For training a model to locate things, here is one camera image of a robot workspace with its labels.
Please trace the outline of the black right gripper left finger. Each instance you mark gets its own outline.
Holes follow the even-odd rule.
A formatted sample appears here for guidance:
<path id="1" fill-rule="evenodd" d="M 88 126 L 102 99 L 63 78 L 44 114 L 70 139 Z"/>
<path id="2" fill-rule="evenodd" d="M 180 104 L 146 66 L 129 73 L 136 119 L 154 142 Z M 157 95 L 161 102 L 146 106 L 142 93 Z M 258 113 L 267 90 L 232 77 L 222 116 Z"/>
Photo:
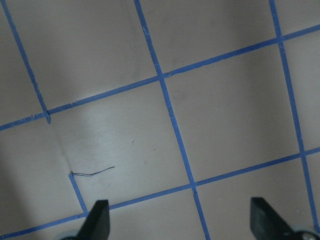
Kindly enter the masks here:
<path id="1" fill-rule="evenodd" d="M 97 200 L 75 236 L 76 240 L 107 240 L 110 235 L 108 200 Z"/>

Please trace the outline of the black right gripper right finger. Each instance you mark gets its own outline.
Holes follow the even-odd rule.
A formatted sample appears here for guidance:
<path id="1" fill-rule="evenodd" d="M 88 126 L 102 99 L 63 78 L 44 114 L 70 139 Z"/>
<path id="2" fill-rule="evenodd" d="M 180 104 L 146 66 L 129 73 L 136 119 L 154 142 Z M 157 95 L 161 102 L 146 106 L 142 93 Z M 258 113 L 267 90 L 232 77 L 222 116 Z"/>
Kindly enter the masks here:
<path id="1" fill-rule="evenodd" d="M 262 197 L 250 199 L 250 230 L 256 240 L 297 240 L 296 233 Z"/>

